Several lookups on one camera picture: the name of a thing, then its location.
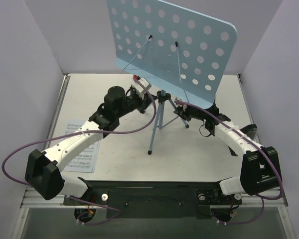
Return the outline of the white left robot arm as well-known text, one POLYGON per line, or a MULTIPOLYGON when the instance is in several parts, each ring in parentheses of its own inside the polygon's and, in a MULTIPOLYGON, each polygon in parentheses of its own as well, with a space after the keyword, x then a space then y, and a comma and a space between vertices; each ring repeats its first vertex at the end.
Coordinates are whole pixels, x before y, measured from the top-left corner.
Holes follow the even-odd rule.
POLYGON ((74 196, 81 205, 89 204, 93 193, 88 182, 80 177, 62 176, 61 172, 86 148, 113 132, 121 117, 134 110, 143 114, 156 100, 156 96, 147 93, 150 88, 150 84, 137 83, 133 83, 127 91, 120 86, 109 88, 103 103, 75 135, 43 152, 36 149, 30 153, 25 171, 26 182, 46 200, 61 194, 74 196))

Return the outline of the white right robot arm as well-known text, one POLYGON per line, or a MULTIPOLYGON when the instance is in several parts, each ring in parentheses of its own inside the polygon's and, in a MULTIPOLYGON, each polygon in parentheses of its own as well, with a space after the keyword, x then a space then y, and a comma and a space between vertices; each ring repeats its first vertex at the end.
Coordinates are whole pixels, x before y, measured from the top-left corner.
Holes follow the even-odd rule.
POLYGON ((246 193, 266 200, 277 200, 283 195, 283 183, 277 151, 251 139, 246 128, 239 129, 216 105, 203 109, 196 105, 175 100, 175 114, 183 120, 205 121, 210 134, 222 140, 242 159, 239 177, 221 180, 213 190, 213 199, 219 204, 228 201, 233 194, 246 193))

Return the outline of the sheet music page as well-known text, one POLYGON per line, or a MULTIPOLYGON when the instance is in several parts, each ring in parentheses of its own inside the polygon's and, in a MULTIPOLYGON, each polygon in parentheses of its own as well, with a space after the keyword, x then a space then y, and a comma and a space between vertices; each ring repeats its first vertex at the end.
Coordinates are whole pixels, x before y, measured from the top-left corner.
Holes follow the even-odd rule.
MULTIPOLYGON (((84 119, 69 119, 66 122, 65 134, 74 133, 81 127, 81 125, 83 125, 84 122, 84 119)), ((90 145, 78 156, 72 159, 71 162, 64 168, 64 171, 93 173, 95 171, 99 147, 99 141, 90 145)))

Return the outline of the light blue music stand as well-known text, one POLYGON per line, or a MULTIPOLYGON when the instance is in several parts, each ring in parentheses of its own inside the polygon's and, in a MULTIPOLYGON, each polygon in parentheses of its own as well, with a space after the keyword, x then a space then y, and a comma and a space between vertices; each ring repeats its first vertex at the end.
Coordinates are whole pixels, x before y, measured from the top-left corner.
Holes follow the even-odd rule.
POLYGON ((204 109, 211 107, 237 28, 162 0, 109 0, 116 65, 204 109))

